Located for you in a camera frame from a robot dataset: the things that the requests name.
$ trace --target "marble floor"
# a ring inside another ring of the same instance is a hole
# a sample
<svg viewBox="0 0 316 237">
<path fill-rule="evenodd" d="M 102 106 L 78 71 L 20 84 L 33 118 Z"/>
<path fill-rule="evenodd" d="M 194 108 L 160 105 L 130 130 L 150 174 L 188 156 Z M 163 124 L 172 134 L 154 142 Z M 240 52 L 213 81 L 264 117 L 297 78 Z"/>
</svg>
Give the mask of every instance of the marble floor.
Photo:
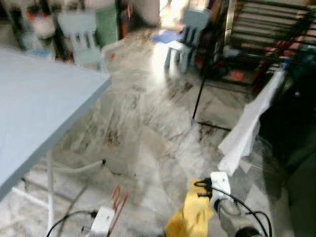
<svg viewBox="0 0 316 237">
<path fill-rule="evenodd" d="M 54 160 L 69 167 L 107 160 L 103 169 L 81 175 L 55 172 L 57 219 L 66 212 L 110 206 L 112 190 L 122 184 L 129 200 L 111 236 L 156 237 L 181 207 L 189 181 L 217 171 L 223 157 L 217 146 L 227 132 L 191 124 L 200 85 L 198 72 L 191 67 L 184 75 L 173 63 L 165 70 L 167 49 L 150 40 L 157 32 L 130 33 L 123 46 L 105 53 L 112 87 L 53 149 Z M 246 94 L 208 84 L 197 119 L 233 127 L 249 101 Z M 45 198 L 44 158 L 25 180 L 18 184 L 20 188 Z M 292 237 L 283 182 L 283 170 L 260 138 L 230 177 L 233 195 L 254 210 L 268 213 L 274 236 Z M 47 211 L 16 193 L 0 202 L 0 212 L 0 236 L 45 236 Z M 85 236 L 81 229 L 91 223 L 88 217 L 76 216 L 52 236 Z M 216 214 L 209 222 L 209 236 L 227 236 Z"/>
</svg>

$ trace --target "white cable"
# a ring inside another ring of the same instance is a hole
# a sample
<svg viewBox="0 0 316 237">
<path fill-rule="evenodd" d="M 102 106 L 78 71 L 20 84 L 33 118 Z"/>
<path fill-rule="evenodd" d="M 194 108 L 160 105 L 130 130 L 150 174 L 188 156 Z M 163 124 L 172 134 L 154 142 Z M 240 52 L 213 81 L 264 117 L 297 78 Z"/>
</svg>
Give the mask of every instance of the white cable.
<svg viewBox="0 0 316 237">
<path fill-rule="evenodd" d="M 54 171 L 61 172 L 61 173 L 67 173 L 67 174 L 77 174 L 84 171 L 87 171 L 89 169 L 93 169 L 96 167 L 102 167 L 105 164 L 105 160 L 99 160 L 97 162 L 94 162 L 92 164 L 88 164 L 86 166 L 80 167 L 80 168 L 68 168 L 60 163 L 54 162 L 54 165 L 57 166 L 54 168 Z"/>
</svg>

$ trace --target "yellow rag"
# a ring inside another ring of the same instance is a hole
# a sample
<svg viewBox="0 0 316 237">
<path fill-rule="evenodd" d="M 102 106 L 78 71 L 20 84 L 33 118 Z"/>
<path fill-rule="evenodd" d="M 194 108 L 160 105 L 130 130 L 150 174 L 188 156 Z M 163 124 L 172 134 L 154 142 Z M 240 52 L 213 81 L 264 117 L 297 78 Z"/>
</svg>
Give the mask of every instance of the yellow rag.
<svg viewBox="0 0 316 237">
<path fill-rule="evenodd" d="M 213 215 L 208 197 L 198 197 L 198 193 L 206 193 L 205 188 L 197 187 L 190 182 L 182 209 L 175 213 L 164 227 L 166 237 L 206 237 L 208 220 Z"/>
</svg>

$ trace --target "electrical cord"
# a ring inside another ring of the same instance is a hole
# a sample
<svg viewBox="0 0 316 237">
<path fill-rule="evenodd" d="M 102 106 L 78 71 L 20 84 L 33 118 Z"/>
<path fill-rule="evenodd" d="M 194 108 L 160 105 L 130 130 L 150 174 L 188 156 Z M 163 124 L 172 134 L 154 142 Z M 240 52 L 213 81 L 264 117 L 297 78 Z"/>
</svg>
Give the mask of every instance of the electrical cord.
<svg viewBox="0 0 316 237">
<path fill-rule="evenodd" d="M 48 231 L 46 237 L 50 236 L 50 233 L 53 231 L 53 229 L 59 224 L 62 223 L 63 221 L 67 220 L 69 217 L 76 215 L 76 214 L 89 214 L 92 218 L 95 218 L 97 216 L 98 211 L 75 211 L 73 213 L 65 215 L 63 218 L 61 218 L 59 221 L 57 221 Z"/>
<path fill-rule="evenodd" d="M 238 202 L 239 204 L 241 204 L 244 208 L 246 208 L 246 209 L 249 211 L 250 214 L 252 214 L 252 215 L 254 216 L 254 218 L 255 218 L 255 219 L 257 220 L 257 222 L 259 223 L 259 225 L 260 225 L 261 229 L 263 230 L 263 233 L 264 233 L 264 235 L 265 235 L 266 237 L 272 237 L 272 231 L 271 231 L 271 232 L 269 233 L 269 235 L 268 235 L 266 228 L 263 226 L 262 222 L 261 222 L 260 219 L 257 217 L 256 213 L 253 212 L 253 211 L 250 209 L 250 207 L 248 207 L 248 206 L 247 206 L 243 201 L 241 201 L 239 198 L 237 198 L 237 197 L 235 197 L 234 195 L 231 195 L 231 194 L 229 194 L 229 193 L 227 193 L 227 192 L 225 192 L 225 191 L 223 191 L 223 190 L 221 190 L 221 189 L 212 187 L 212 186 L 211 186 L 211 180 L 210 180 L 210 179 L 207 179 L 207 178 L 204 179 L 204 180 L 195 182 L 194 185 L 195 185 L 195 186 L 198 186 L 198 187 L 203 187 L 203 188 L 205 188 L 206 190 L 210 190 L 210 189 L 216 190 L 216 191 L 218 191 L 218 192 L 220 192 L 220 193 L 223 193 L 223 194 L 225 194 L 225 195 L 231 197 L 234 201 L 236 201 L 236 202 Z"/>
<path fill-rule="evenodd" d="M 253 213 L 262 214 L 265 216 L 265 218 L 267 219 L 267 222 L 268 222 L 268 226 L 269 226 L 269 236 L 272 236 L 272 225 L 271 225 L 271 221 L 270 221 L 268 215 L 266 213 L 264 213 L 263 211 L 254 211 Z"/>
<path fill-rule="evenodd" d="M 257 217 L 256 213 L 253 212 L 253 211 L 250 209 L 250 207 L 247 206 L 243 201 L 241 201 L 240 199 L 238 199 L 238 198 L 235 197 L 234 195 L 231 195 L 231 194 L 229 194 L 229 193 L 227 193 L 227 192 L 225 192 L 225 191 L 223 191 L 223 190 L 221 190 L 221 189 L 217 189 L 217 188 L 214 188 L 214 187 L 211 187 L 211 189 L 216 190 L 216 191 L 219 191 L 220 193 L 223 193 L 223 194 L 225 194 L 225 195 L 227 195 L 227 196 L 230 196 L 234 201 L 236 201 L 236 202 L 238 202 L 239 204 L 241 204 L 241 205 L 242 205 L 244 208 L 246 208 L 246 209 L 250 212 L 250 214 L 252 214 L 252 215 L 254 216 L 254 218 L 257 220 L 257 222 L 259 223 L 261 229 L 263 230 L 264 235 L 265 235 L 266 237 L 272 237 L 272 233 L 269 233 L 269 235 L 268 235 L 266 228 L 263 226 L 262 222 L 261 222 L 260 219 Z"/>
</svg>

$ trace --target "chair seat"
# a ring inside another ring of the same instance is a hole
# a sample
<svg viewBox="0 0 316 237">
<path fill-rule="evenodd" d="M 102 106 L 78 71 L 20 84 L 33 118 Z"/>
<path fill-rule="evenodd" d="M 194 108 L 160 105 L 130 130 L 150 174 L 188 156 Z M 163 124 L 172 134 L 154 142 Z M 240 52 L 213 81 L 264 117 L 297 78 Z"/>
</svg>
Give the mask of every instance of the chair seat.
<svg viewBox="0 0 316 237">
<path fill-rule="evenodd" d="M 74 54 L 75 62 L 79 65 L 89 65 L 100 63 L 103 60 L 101 52 L 98 48 L 86 48 L 77 51 Z"/>
<path fill-rule="evenodd" d="M 189 46 L 185 45 L 184 43 L 181 43 L 177 40 L 174 40 L 174 41 L 168 43 L 167 46 L 169 48 L 172 48 L 174 50 L 177 50 L 177 51 L 180 51 L 183 53 L 190 53 L 193 50 L 192 47 L 189 47 Z"/>
</svg>

